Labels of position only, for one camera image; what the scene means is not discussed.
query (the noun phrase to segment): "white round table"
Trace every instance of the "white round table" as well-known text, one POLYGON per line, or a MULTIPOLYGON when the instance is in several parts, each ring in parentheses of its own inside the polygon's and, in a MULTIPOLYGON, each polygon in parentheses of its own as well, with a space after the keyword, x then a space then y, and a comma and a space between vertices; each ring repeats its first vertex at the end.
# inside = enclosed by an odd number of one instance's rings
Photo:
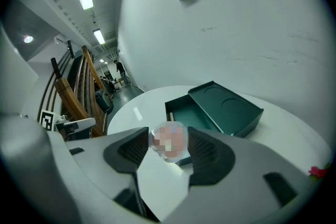
MULTIPOLYGON (((136 127, 154 129, 166 121, 165 102, 182 97, 194 86, 171 86, 148 91, 123 106, 113 117, 108 134, 136 127)), ((326 142, 308 124, 264 100, 240 94, 264 109, 256 129, 245 139, 270 147, 308 175, 312 166, 323 168, 332 160, 326 142)), ((163 221, 186 197, 192 168, 181 169, 168 164, 151 149, 138 169, 138 183, 142 199, 163 221)))

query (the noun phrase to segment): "red object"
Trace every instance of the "red object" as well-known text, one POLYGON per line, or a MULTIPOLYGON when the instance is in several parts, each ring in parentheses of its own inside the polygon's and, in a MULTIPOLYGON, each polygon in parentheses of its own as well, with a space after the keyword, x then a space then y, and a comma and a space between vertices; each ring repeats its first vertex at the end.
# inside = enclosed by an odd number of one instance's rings
POLYGON ((313 166, 309 173, 311 175, 315 175, 317 177, 325 177, 326 173, 328 172, 329 169, 319 169, 316 166, 313 166))

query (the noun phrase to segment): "curved white wall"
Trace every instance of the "curved white wall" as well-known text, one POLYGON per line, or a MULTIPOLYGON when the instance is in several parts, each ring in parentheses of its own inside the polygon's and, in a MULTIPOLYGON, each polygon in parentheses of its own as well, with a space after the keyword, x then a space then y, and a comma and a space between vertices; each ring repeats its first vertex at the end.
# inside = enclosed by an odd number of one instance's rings
POLYGON ((20 114, 38 74, 13 46, 0 21, 0 113, 20 114))
POLYGON ((118 40, 143 90, 214 80, 288 110, 330 144, 334 27, 324 0, 122 0, 118 40))
MULTIPOLYGON (((46 46, 43 51, 41 51, 38 55, 31 58, 27 63, 29 66, 37 73, 38 79, 34 84, 34 87, 29 95, 29 99, 26 100, 22 110, 22 115, 28 115, 30 119, 39 120, 37 118, 39 107, 42 101, 43 93, 45 88, 48 84, 51 74, 53 73, 54 69, 51 65, 51 58, 55 58, 56 62, 60 62, 63 55, 68 52, 67 45, 65 44, 55 44, 54 41, 50 42, 48 46, 46 46)), ((63 74, 63 78, 67 78, 72 66, 73 60, 71 59, 67 66, 65 67, 65 72, 63 74)), ((46 96, 44 98, 43 109, 51 111, 51 106, 53 99, 51 99, 49 107, 46 107, 48 96, 51 91, 51 96, 54 96, 56 91, 53 82, 55 79, 55 75, 53 76, 49 88, 46 92, 46 96)), ((61 106, 62 100, 57 93, 55 99, 55 106, 54 112, 57 114, 61 114, 61 106)))

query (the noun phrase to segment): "gray floor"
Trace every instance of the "gray floor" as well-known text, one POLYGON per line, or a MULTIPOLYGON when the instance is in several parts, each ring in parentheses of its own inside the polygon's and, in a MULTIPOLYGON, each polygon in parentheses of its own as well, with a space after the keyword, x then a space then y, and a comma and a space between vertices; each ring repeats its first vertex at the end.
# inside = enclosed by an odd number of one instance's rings
MULTIPOLYGON (((108 117, 108 126, 112 120, 112 118, 114 117, 114 115, 116 115, 116 113, 125 105, 127 104, 129 101, 131 101, 133 98, 139 96, 143 94, 143 91, 141 91, 138 87, 130 85, 127 88, 122 87, 121 88, 121 92, 115 93, 114 98, 113 98, 113 104, 114 104, 114 108, 112 110, 112 112, 109 114, 108 117)), ((106 101, 106 103, 110 103, 109 99, 107 98, 107 96, 104 96, 104 100, 106 101)))

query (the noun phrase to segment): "open box lid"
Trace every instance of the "open box lid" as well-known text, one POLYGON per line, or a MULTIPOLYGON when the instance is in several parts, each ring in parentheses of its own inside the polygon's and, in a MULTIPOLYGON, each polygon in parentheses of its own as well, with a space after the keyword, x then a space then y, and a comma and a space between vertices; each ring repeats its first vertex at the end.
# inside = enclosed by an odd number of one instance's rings
POLYGON ((214 81, 189 90, 188 95, 219 131, 245 137, 258 124, 263 109, 214 81))

